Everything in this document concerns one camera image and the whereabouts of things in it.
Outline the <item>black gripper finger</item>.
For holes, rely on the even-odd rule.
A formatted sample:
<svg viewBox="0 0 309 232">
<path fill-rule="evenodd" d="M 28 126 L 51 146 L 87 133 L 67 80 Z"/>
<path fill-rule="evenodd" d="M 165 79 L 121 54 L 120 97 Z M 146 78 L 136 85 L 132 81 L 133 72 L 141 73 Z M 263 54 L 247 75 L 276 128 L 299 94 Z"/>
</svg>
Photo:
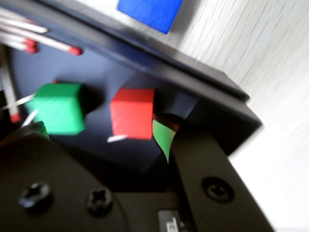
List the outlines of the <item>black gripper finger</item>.
<svg viewBox="0 0 309 232">
<path fill-rule="evenodd" d="M 126 232 L 111 192 L 35 127 L 0 145 L 3 232 Z"/>
</svg>

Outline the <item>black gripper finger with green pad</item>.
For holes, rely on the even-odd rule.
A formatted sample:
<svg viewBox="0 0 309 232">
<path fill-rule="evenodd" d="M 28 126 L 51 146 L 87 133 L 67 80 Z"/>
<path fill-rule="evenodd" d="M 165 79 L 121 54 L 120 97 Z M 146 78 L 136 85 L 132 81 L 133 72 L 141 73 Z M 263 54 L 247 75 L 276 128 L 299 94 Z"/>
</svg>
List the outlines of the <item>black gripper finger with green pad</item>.
<svg viewBox="0 0 309 232">
<path fill-rule="evenodd" d="M 217 140 L 194 126 L 157 120 L 153 136 L 172 161 L 197 232 L 271 232 L 273 228 Z"/>
</svg>

